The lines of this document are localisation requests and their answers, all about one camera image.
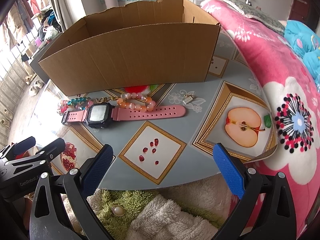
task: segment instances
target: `silver bolt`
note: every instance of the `silver bolt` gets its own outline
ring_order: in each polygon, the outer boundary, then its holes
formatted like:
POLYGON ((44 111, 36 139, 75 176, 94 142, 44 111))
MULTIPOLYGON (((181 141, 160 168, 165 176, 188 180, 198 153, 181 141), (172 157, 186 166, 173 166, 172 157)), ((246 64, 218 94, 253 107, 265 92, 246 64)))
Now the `silver bolt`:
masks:
POLYGON ((73 169, 71 169, 71 170, 69 171, 69 173, 70 173, 71 175, 76 175, 76 174, 78 173, 78 169, 73 168, 73 169))
POLYGON ((248 169, 248 172, 249 172, 250 174, 256 174, 256 170, 255 170, 254 168, 249 168, 249 169, 248 169))
POLYGON ((42 179, 45 179, 46 177, 48 177, 48 173, 47 172, 44 172, 41 174, 41 178, 42 179))
POLYGON ((278 173, 278 176, 281 178, 281 179, 284 179, 285 178, 285 174, 283 172, 279 172, 278 173))

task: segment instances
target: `curtain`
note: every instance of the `curtain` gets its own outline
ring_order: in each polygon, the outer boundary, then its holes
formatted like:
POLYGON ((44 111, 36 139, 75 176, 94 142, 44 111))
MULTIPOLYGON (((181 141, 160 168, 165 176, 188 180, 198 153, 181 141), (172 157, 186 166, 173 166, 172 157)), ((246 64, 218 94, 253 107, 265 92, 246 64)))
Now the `curtain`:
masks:
POLYGON ((57 21, 61 25, 62 31, 66 31, 73 22, 65 0, 50 0, 50 4, 53 7, 57 21))

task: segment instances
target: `pink watch strap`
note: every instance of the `pink watch strap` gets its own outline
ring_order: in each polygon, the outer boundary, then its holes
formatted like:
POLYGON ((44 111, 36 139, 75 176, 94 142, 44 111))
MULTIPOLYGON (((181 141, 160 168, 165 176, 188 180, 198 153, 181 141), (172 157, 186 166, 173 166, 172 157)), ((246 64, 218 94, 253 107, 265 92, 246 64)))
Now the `pink watch strap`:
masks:
POLYGON ((87 109, 76 112, 69 112, 65 122, 84 122, 87 118, 87 109))
POLYGON ((152 112, 142 113, 140 111, 116 107, 112 109, 111 117, 114 121, 135 121, 162 118, 182 117, 186 113, 184 106, 158 106, 152 112))

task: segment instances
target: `pink watch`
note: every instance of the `pink watch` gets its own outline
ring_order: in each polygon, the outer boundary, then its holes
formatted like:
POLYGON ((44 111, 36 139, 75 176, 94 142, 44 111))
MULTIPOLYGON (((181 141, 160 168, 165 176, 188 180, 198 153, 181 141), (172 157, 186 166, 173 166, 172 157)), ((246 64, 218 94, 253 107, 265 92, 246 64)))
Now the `pink watch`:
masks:
POLYGON ((182 117, 186 109, 181 105, 158 106, 152 112, 140 112, 132 109, 114 107, 110 103, 92 105, 89 109, 77 112, 65 112, 62 123, 86 122, 91 128, 106 128, 112 121, 152 120, 182 117))

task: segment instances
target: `pink blanket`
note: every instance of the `pink blanket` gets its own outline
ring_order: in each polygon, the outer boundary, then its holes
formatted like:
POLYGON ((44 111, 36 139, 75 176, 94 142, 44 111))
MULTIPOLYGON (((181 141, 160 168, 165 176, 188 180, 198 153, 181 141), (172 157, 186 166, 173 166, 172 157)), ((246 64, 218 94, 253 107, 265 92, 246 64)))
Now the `pink blanket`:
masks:
MULTIPOLYGON (((217 19, 229 34, 268 99, 276 128, 278 147, 274 154, 249 163, 261 174, 286 174, 293 196, 297 237, 320 187, 320 101, 316 85, 301 59, 284 37, 235 11, 222 0, 206 0, 202 8, 217 19)), ((247 224, 252 227, 264 199, 261 194, 247 224)), ((236 204, 233 198, 231 209, 236 204)))

